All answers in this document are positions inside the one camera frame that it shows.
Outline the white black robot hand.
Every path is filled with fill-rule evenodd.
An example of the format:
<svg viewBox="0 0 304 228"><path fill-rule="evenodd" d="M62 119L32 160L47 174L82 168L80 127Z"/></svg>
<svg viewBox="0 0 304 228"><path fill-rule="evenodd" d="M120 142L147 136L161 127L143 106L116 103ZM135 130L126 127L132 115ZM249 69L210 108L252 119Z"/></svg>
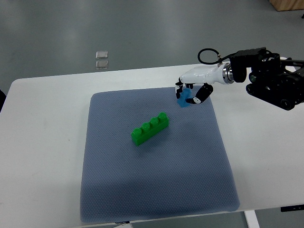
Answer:
<svg viewBox="0 0 304 228"><path fill-rule="evenodd" d="M202 85L194 97L188 98L187 103L201 104L213 92L212 84L218 82L223 85L229 85L235 82L230 63L218 65L198 66L184 73L179 77L175 84L176 98L185 88L193 89L196 84Z"/></svg>

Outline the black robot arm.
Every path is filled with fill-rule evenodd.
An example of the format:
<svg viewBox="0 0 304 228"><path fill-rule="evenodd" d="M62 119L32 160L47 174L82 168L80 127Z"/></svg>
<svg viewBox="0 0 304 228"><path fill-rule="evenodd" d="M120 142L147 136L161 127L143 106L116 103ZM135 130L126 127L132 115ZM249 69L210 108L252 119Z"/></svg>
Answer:
<svg viewBox="0 0 304 228"><path fill-rule="evenodd" d="M246 86L249 95L291 110L304 102L304 62L287 58L282 60L278 53L265 47L240 50L229 56L234 81L243 83L246 69L250 84Z"/></svg>

